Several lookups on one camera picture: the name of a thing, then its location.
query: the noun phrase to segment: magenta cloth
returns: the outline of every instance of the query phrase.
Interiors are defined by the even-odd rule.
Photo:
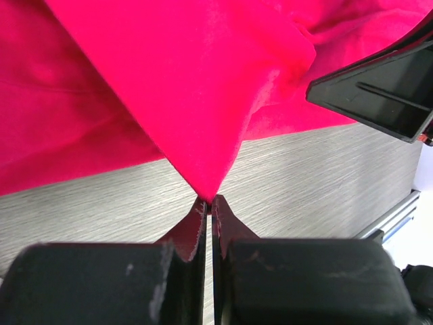
[[[308,83],[432,7],[0,0],[0,194],[167,157],[210,202],[242,140],[352,123],[307,103]]]

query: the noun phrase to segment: pink fabric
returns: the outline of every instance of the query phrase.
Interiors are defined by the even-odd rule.
[[[0,194],[167,157],[210,202],[243,139],[352,123],[308,83],[430,0],[0,0]]]

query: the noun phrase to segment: gray table surface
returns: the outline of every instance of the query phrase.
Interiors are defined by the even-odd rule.
[[[259,236],[353,236],[408,195],[420,150],[362,125],[245,142],[220,194]],[[1,197],[0,275],[35,242],[151,242],[194,199],[166,160]],[[210,277],[209,254],[205,324]]]

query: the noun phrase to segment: brushed metal surface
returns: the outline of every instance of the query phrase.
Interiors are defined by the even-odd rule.
[[[420,150],[362,125],[245,142],[220,193],[259,236],[354,236],[408,195]],[[194,199],[166,160],[1,197],[0,275],[35,242],[151,242]]]

